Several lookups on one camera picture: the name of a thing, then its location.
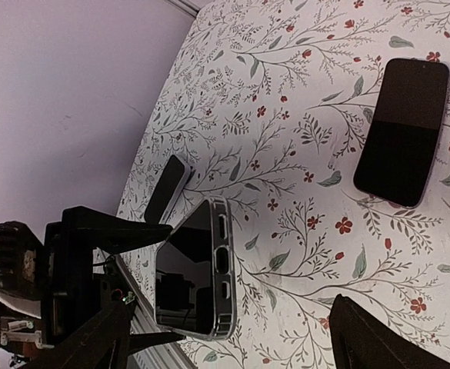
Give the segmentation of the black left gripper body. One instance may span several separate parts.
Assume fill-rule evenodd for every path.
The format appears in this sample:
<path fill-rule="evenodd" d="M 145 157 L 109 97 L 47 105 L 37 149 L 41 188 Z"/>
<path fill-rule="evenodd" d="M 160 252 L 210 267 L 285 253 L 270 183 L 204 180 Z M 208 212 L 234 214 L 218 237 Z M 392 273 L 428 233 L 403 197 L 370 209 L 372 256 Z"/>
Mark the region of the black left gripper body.
<path fill-rule="evenodd" d="M 93 250 L 72 250 L 61 240 L 62 221 L 49 223 L 45 240 L 40 241 L 30 228 L 18 221 L 0 222 L 0 257 L 12 259 L 24 251 L 40 251 L 45 262 L 45 297 L 40 323 L 32 326 L 40 345 L 55 346 L 77 331 L 101 308 L 102 282 L 93 275 Z M 0 303 L 0 321 L 18 314 Z"/>

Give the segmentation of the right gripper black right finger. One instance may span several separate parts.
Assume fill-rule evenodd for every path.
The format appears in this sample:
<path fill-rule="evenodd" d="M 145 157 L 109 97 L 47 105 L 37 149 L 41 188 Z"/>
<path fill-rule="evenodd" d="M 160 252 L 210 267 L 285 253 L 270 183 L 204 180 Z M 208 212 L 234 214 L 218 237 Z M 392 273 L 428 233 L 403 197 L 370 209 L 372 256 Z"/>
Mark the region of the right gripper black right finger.
<path fill-rule="evenodd" d="M 337 368 L 450 368 L 341 294 L 332 305 L 330 331 Z"/>

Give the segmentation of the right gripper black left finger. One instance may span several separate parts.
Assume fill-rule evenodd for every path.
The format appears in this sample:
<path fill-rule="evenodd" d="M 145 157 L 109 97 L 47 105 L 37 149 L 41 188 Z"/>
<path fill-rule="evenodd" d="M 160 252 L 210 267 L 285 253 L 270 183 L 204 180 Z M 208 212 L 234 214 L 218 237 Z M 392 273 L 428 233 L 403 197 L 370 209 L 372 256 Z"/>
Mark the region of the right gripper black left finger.
<path fill-rule="evenodd" d="M 62 343 L 24 368 L 125 368 L 131 308 L 112 301 Z"/>

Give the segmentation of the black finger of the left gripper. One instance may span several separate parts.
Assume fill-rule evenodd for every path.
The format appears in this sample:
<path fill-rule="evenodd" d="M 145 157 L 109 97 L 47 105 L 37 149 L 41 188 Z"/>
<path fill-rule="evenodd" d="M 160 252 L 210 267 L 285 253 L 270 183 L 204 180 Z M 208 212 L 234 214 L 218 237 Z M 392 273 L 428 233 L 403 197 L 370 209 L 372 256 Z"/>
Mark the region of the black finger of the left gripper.
<path fill-rule="evenodd" d="M 129 221 L 84 206 L 62 212 L 61 240 L 72 250 L 99 248 L 122 254 L 158 244 L 172 230 L 167 224 Z"/>
<path fill-rule="evenodd" d="M 130 348 L 149 348 L 161 344 L 170 344 L 182 341 L 185 335 L 175 332 L 155 332 L 144 334 L 131 334 L 129 336 Z"/>

